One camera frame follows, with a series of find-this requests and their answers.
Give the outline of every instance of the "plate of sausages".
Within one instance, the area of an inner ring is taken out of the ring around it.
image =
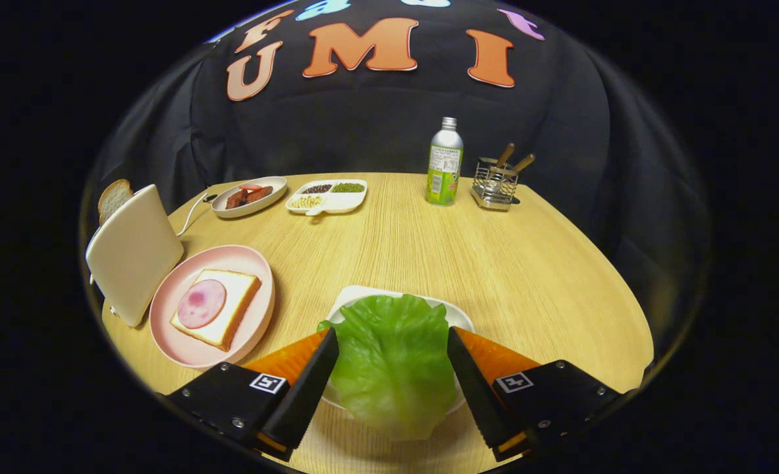
[[[221,218],[239,218],[271,206],[286,191],[286,178],[267,176],[244,181],[221,192],[211,202],[211,209]]]

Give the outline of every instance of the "green lettuce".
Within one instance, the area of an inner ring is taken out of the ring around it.
[[[340,404],[394,440],[426,439],[454,402],[444,304],[376,295],[340,308],[345,321],[322,321],[337,333],[330,381]]]

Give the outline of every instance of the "aluminum bottle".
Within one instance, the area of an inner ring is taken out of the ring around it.
[[[431,140],[427,170],[426,199],[435,206],[450,206],[456,199],[462,167],[462,139],[456,133],[456,119],[443,117],[443,128]]]

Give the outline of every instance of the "wooden utensil handle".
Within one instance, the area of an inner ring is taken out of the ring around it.
[[[509,156],[512,155],[513,151],[515,151],[515,144],[506,145],[506,149],[503,151],[503,154],[501,154],[500,159],[497,160],[495,168],[503,168],[503,165],[506,165],[506,160],[509,159]]]
[[[515,168],[512,169],[512,171],[515,171],[516,173],[520,173],[521,170],[524,168],[527,168],[532,162],[536,160],[536,155],[530,153],[527,155],[527,158],[522,159],[521,162],[519,162]]]

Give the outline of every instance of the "metal wire basket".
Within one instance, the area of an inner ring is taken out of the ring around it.
[[[496,159],[477,159],[471,195],[480,207],[507,211],[518,189],[518,173],[510,170],[512,165],[496,168],[496,164]]]

